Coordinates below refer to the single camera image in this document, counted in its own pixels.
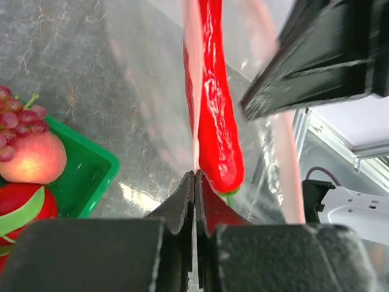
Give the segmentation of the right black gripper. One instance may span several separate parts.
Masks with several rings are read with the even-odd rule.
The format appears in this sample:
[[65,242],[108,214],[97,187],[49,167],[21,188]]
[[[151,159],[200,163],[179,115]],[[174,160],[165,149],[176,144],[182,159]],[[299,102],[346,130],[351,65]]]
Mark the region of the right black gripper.
[[388,97],[388,1],[296,1],[241,108],[255,120],[370,93]]

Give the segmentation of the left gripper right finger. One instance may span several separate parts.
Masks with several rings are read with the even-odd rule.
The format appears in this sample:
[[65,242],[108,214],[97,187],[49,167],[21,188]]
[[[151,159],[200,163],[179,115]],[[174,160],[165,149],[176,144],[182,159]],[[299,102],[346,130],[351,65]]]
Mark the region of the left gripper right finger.
[[198,277],[204,291],[376,291],[377,276],[357,234],[342,225],[255,225],[194,185]]

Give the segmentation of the clear pink zip top bag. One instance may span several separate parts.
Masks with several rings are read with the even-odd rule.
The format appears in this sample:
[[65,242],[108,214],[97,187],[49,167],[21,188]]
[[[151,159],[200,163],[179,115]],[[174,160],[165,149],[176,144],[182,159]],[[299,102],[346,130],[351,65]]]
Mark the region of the clear pink zip top bag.
[[[194,169],[185,96],[184,53],[199,72],[194,1],[106,1],[113,53],[123,68],[151,141],[178,174]],[[239,101],[278,49],[264,1],[224,1],[227,80],[245,163],[235,210],[253,223],[305,223],[292,121],[283,112],[249,122]]]

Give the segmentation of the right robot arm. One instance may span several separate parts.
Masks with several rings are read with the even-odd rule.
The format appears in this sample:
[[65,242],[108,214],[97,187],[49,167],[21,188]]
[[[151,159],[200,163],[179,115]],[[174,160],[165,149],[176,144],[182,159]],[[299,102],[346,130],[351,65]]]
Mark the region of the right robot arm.
[[[388,2],[297,1],[280,48],[241,100],[248,120],[285,110],[388,96]],[[309,222],[342,224],[388,244],[388,199],[303,181]]]

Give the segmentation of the red chili pepper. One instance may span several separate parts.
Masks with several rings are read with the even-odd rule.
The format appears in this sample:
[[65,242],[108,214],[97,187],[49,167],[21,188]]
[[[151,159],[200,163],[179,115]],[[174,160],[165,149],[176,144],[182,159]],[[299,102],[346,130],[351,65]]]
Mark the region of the red chili pepper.
[[222,1],[184,1],[185,92],[194,169],[233,204],[244,160],[229,92],[222,42]]

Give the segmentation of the pink dragon fruit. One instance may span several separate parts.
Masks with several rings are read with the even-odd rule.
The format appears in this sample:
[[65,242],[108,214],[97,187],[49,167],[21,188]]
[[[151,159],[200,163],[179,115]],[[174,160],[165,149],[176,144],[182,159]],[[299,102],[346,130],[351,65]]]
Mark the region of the pink dragon fruit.
[[1,267],[21,231],[31,222],[58,216],[57,201],[44,185],[8,183],[1,187]]

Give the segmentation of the red grapes bunch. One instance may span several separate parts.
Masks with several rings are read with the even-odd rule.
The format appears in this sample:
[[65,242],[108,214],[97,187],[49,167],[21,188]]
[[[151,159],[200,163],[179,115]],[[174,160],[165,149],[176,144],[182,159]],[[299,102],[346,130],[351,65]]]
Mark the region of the red grapes bunch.
[[39,97],[38,93],[34,93],[24,103],[8,87],[1,86],[1,162],[9,162],[15,157],[19,140],[48,132],[49,124],[45,121],[47,110],[35,104]]

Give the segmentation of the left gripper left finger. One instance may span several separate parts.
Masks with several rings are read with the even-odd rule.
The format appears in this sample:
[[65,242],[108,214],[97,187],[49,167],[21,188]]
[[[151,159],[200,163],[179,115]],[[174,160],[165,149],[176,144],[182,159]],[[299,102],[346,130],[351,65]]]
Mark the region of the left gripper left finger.
[[195,176],[143,218],[51,219],[20,235],[2,291],[186,291]]

